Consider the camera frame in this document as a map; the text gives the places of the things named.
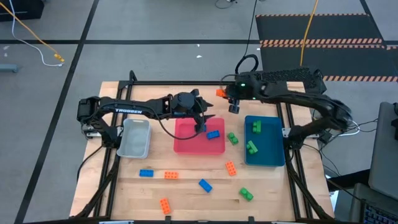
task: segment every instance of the green lego brick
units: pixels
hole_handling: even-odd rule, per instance
[[[236,145],[239,142],[238,139],[235,137],[234,133],[229,133],[228,139],[229,141],[231,141],[232,145]]]
[[[253,199],[253,194],[251,194],[247,189],[242,187],[239,193],[248,201],[250,202]]]
[[[253,122],[253,133],[256,133],[256,134],[261,133],[261,121]]]
[[[250,154],[254,154],[254,153],[258,152],[257,147],[253,144],[252,141],[248,142],[248,144],[246,145],[246,149],[249,150]]]

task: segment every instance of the red lego brick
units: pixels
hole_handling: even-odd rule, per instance
[[[236,175],[235,165],[232,161],[228,161],[226,164],[226,169],[228,170],[229,175]]]
[[[160,206],[162,207],[163,214],[169,214],[171,212],[169,201],[167,201],[167,198],[162,198],[160,200]]]
[[[164,178],[165,179],[178,179],[178,172],[172,172],[172,171],[165,171],[164,172]]]

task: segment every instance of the keyboard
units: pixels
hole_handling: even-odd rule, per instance
[[[364,206],[363,223],[398,224],[398,217],[369,205]]]

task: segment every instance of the orange lego brick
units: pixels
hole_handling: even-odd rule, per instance
[[[169,202],[167,201],[167,198],[162,198],[160,200],[160,206],[162,207],[163,214],[166,215],[171,212],[170,205],[169,205]]]
[[[178,179],[178,172],[165,171],[164,178],[176,180],[176,179]]]
[[[225,165],[229,175],[236,175],[235,165],[232,161],[228,161]]]
[[[216,90],[216,96],[226,97],[225,90]]]

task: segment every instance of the yellow cable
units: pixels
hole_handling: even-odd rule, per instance
[[[18,19],[18,17],[16,17],[2,2],[0,2],[0,6],[2,6],[10,15],[12,15],[23,27],[25,27],[38,41],[40,41],[40,43],[44,44],[45,46],[47,46],[48,48],[50,48],[52,51],[55,52],[54,57],[56,59],[58,59],[61,62],[64,62],[65,60],[61,57],[61,55],[58,54],[58,52],[52,48],[51,46],[49,46],[48,44],[46,44],[43,40],[41,40],[29,27],[27,27],[22,21],[20,21]]]
[[[304,33],[303,45],[301,46],[300,66],[303,65],[305,41],[307,40],[307,34],[308,34],[308,31],[310,30],[312,17],[315,14],[315,10],[317,10],[317,6],[318,6],[318,0],[315,1],[315,5],[313,6],[313,10],[312,10],[311,17],[310,17],[310,20],[309,20],[308,25],[307,25],[307,29],[305,30],[305,33]]]

